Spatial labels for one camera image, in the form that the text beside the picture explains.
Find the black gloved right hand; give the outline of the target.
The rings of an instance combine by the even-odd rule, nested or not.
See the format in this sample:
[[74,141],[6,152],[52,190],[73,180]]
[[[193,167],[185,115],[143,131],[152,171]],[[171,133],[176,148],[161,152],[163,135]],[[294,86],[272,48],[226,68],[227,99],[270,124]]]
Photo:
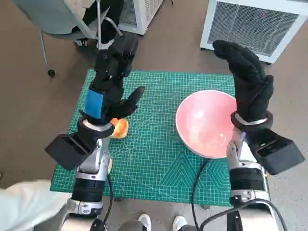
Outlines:
[[266,118],[274,79],[265,73],[259,57],[235,42],[216,40],[213,48],[215,55],[229,64],[234,79],[237,114],[246,122]]

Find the black left hand blue tape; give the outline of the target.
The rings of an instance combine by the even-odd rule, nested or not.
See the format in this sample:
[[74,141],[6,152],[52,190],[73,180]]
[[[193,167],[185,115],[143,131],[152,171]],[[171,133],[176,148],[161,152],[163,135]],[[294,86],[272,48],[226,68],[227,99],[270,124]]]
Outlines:
[[100,50],[96,59],[94,80],[89,86],[82,115],[93,125],[105,125],[113,118],[123,119],[137,109],[144,86],[137,87],[123,99],[123,82],[132,70],[132,61],[138,48],[134,35],[118,37],[105,51]]

